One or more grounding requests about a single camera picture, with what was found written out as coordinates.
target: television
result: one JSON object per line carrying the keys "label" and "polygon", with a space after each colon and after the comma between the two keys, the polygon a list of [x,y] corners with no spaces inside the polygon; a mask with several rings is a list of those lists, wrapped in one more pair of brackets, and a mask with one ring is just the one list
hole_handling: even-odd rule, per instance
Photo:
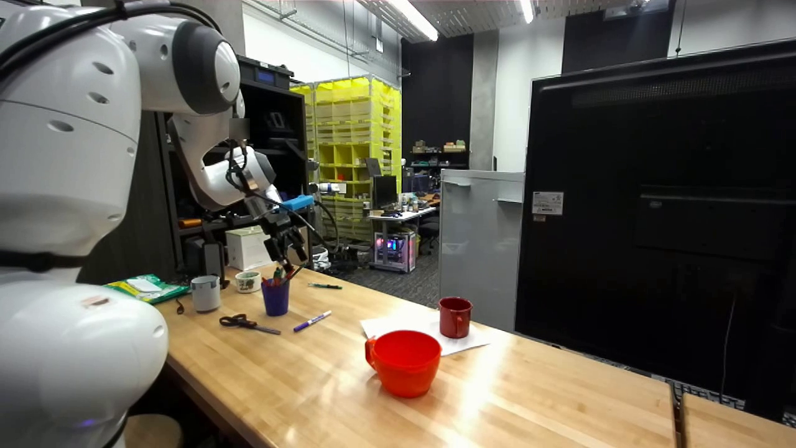
{"label": "television", "polygon": [[796,403],[796,43],[531,84],[515,329]]}

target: plastic bowl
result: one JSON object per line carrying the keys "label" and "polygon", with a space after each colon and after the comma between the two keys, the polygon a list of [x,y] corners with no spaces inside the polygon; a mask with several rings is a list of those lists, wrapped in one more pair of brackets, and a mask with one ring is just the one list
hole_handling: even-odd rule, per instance
{"label": "plastic bowl", "polygon": [[398,398],[417,398],[429,392],[443,346],[421,331],[391,331],[366,341],[366,359],[381,385]]}

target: pen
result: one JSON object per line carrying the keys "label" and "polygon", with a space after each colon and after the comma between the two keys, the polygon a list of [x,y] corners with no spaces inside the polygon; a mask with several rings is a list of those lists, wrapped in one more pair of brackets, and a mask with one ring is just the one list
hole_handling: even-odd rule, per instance
{"label": "pen", "polygon": [[307,319],[307,322],[301,322],[301,324],[293,329],[293,334],[305,331],[307,326],[314,326],[314,324],[327,319],[327,317],[330,317],[330,311],[326,308],[322,314]]}

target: wooden tabletop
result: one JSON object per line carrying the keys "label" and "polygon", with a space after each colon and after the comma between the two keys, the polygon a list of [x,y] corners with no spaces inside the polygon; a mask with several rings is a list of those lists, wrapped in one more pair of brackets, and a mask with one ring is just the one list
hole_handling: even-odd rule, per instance
{"label": "wooden tabletop", "polygon": [[[213,314],[159,307],[169,363],[254,445],[673,445],[664,383],[572,352],[477,326],[487,346],[444,356],[428,395],[398,402],[362,359],[361,319],[432,308],[315,272],[290,281],[289,317],[264,317],[259,293],[220,302]],[[238,311],[283,334],[219,326]]]}
{"label": "wooden tabletop", "polygon": [[796,445],[796,428],[696,395],[683,395],[683,431],[691,448]]}

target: cabinet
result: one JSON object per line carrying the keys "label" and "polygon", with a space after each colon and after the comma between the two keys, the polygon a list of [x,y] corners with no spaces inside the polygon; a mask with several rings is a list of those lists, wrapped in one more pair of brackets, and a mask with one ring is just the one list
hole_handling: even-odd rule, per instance
{"label": "cabinet", "polygon": [[511,331],[524,178],[444,170],[441,186],[441,296],[468,296],[472,319]]}
{"label": "cabinet", "polygon": [[[370,201],[370,178],[393,175],[400,192],[400,89],[376,78],[342,78],[295,84],[305,105],[305,153],[315,165],[314,185],[339,185],[342,194],[322,196],[342,239],[370,241],[362,215]],[[330,220],[315,227],[332,236]]]}

